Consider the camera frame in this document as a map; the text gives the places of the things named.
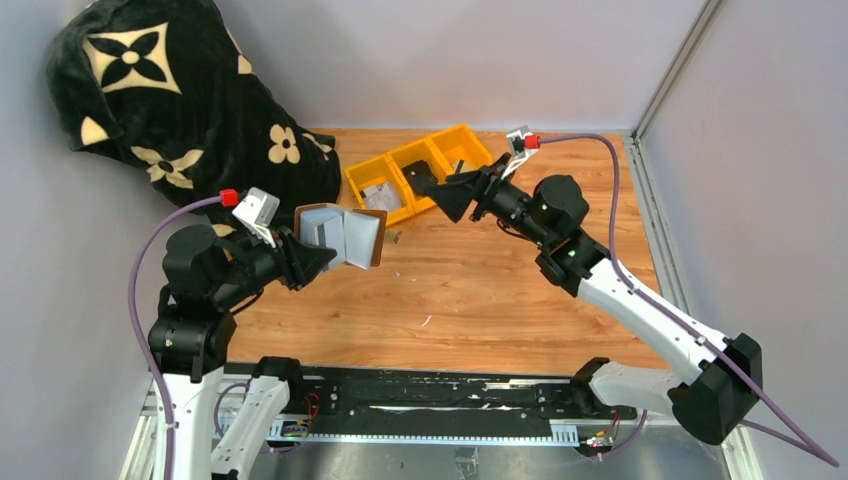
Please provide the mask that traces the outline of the brown leather card holder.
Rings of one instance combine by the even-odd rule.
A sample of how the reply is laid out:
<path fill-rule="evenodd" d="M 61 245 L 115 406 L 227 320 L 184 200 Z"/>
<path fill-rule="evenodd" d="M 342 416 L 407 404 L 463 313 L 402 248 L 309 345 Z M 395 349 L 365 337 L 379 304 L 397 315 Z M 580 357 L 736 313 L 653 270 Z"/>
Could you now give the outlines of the brown leather card holder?
<path fill-rule="evenodd" d="M 321 203 L 298 207 L 294 228 L 302 243 L 335 251 L 322 272 L 342 265 L 369 270 L 381 264 L 387 220 L 384 210 Z"/>

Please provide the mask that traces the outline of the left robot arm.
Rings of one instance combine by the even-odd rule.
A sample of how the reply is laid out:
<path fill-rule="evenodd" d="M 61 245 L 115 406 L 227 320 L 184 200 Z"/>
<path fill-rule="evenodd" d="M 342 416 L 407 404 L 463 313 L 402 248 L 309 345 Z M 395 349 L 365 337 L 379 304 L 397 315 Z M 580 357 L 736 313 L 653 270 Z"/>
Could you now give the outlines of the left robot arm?
<path fill-rule="evenodd" d="M 308 246 L 291 231 L 247 248 L 220 238 L 208 225 L 174 233 L 162 261 L 167 283 L 148 334 L 164 433 L 162 479 L 246 479 L 276 417 L 306 401 L 301 364 L 266 356 L 254 366 L 245 399 L 219 442 L 215 405 L 237 328 L 236 307 L 275 281 L 298 291 L 313 281 L 335 251 Z"/>

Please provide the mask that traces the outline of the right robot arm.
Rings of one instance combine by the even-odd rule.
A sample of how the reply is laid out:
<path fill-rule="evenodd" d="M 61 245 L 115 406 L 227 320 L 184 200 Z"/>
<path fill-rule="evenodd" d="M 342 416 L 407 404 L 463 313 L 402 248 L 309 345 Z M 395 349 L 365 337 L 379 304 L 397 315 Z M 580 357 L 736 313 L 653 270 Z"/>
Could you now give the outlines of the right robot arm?
<path fill-rule="evenodd" d="M 613 259 L 581 227 L 589 204 L 572 176 L 548 176 L 527 193 L 506 176 L 508 159 L 450 175 L 424 193 L 453 222 L 491 214 L 516 230 L 538 247 L 536 263 L 552 285 L 613 316 L 668 365 L 646 369 L 596 358 L 573 378 L 592 400 L 671 416 L 697 440 L 721 444 L 759 401 L 760 344 L 695 320 Z"/>

